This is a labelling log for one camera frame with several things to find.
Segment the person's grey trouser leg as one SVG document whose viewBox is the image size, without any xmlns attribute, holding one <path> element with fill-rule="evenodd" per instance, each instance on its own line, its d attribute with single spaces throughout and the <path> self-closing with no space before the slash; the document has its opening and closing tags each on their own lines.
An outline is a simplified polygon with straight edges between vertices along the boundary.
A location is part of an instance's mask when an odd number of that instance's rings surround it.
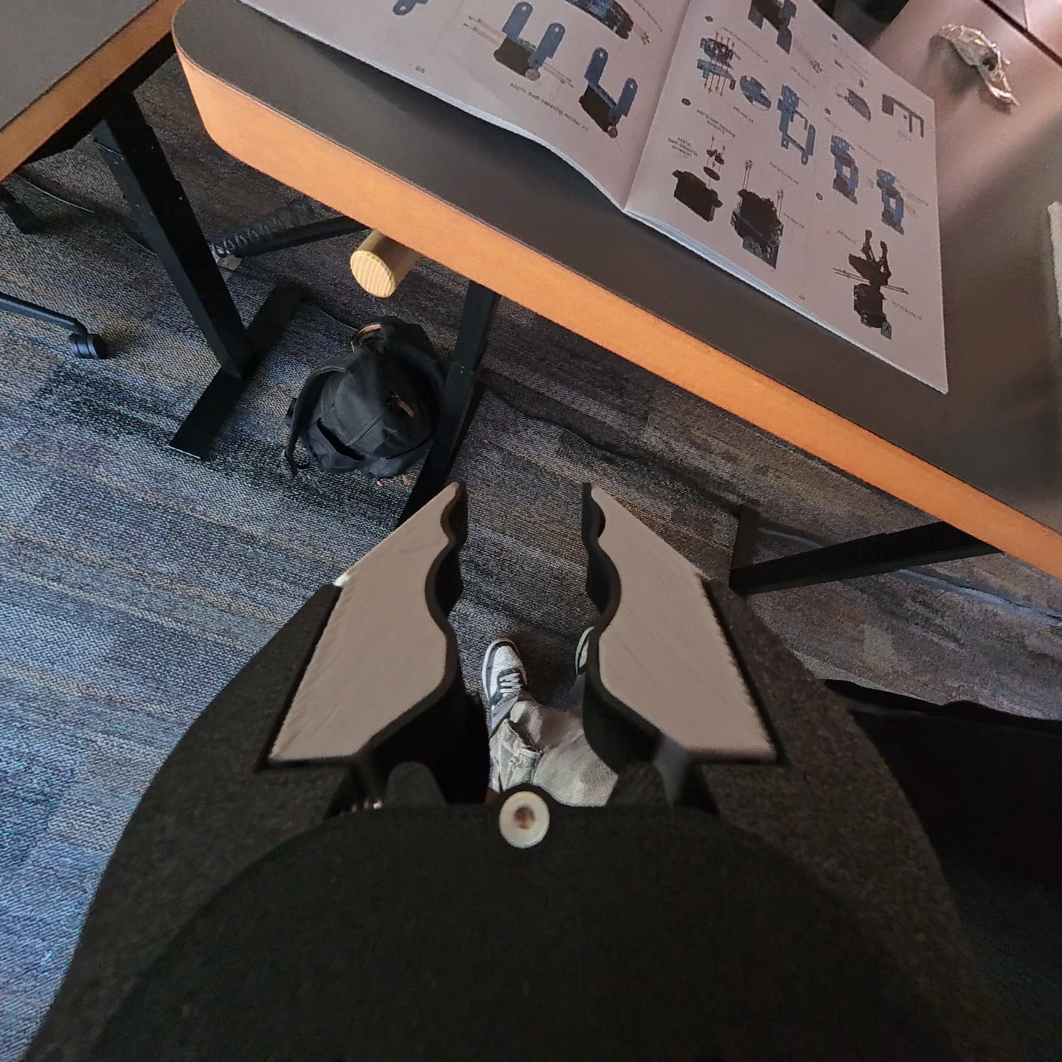
<svg viewBox="0 0 1062 1062">
<path fill-rule="evenodd" d="M 534 697 L 508 697 L 492 713 L 490 787 L 535 786 L 568 806 L 604 806 L 616 773 L 587 742 L 581 710 L 556 710 Z"/>
</svg>

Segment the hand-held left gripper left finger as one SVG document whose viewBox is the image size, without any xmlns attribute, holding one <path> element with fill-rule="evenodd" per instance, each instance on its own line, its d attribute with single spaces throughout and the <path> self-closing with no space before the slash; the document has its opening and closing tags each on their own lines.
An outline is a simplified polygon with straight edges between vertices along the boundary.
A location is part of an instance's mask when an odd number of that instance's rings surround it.
<svg viewBox="0 0 1062 1062">
<path fill-rule="evenodd" d="M 352 759 L 432 709 L 458 680 L 465 485 L 446 485 L 347 568 L 269 763 Z"/>
</svg>

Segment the printed instruction sheet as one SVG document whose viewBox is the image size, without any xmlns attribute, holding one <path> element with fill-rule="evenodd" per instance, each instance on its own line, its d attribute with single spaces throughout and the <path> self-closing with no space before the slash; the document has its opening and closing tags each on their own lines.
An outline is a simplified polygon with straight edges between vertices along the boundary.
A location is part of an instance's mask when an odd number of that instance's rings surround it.
<svg viewBox="0 0 1062 1062">
<path fill-rule="evenodd" d="M 933 100 L 805 1 L 252 1 L 946 393 Z"/>
</svg>

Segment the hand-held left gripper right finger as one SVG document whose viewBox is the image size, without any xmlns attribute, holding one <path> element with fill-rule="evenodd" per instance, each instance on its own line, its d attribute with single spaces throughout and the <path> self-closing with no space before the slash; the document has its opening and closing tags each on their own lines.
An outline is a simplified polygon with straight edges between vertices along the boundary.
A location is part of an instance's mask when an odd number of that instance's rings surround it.
<svg viewBox="0 0 1062 1062">
<path fill-rule="evenodd" d="M 775 763 L 705 578 L 603 489 L 586 485 L 590 633 L 584 725 L 605 763 Z"/>
</svg>

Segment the black office chair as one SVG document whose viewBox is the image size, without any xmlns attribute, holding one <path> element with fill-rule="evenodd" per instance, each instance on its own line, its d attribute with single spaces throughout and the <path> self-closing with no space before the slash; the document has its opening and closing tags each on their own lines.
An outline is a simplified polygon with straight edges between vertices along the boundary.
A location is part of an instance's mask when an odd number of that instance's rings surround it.
<svg viewBox="0 0 1062 1062">
<path fill-rule="evenodd" d="M 32 301 L 18 299 L 14 295 L 1 293 L 1 310 L 8 314 L 23 316 L 27 320 L 41 322 L 46 325 L 59 328 L 67 332 L 70 352 L 76 358 L 87 360 L 102 360 L 110 356 L 107 345 L 99 335 L 89 331 L 88 328 L 74 316 L 62 314 L 52 309 L 46 308 Z"/>
</svg>

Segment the neighbouring grey desk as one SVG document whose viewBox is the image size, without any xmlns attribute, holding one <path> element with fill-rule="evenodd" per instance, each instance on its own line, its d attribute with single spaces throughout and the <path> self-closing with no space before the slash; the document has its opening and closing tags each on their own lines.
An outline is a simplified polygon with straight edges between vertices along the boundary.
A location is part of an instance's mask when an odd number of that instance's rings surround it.
<svg viewBox="0 0 1062 1062">
<path fill-rule="evenodd" d="M 299 306 L 275 285 L 249 326 L 135 89 L 174 52 L 179 2 L 2 2 L 2 177 L 91 134 L 131 213 L 219 369 L 171 446 L 208 458 Z"/>
</svg>

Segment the round wooden peg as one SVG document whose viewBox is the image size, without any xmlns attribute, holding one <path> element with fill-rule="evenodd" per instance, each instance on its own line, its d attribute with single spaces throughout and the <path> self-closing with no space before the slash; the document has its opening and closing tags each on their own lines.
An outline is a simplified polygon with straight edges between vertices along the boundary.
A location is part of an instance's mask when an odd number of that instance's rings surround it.
<svg viewBox="0 0 1062 1062">
<path fill-rule="evenodd" d="M 407 275 L 418 264 L 415 249 L 373 230 L 352 252 L 352 276 L 369 294 L 390 298 Z"/>
</svg>

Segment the black backpack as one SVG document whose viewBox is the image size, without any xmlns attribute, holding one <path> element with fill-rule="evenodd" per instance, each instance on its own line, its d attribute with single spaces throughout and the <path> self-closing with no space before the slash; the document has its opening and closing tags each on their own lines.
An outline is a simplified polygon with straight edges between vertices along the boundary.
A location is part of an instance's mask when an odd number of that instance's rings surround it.
<svg viewBox="0 0 1062 1062">
<path fill-rule="evenodd" d="M 426 331 L 397 316 L 360 329 L 352 354 L 310 373 L 289 409 L 284 458 L 301 468 L 303 443 L 320 472 L 391 478 L 428 451 L 440 419 L 445 366 Z"/>
</svg>

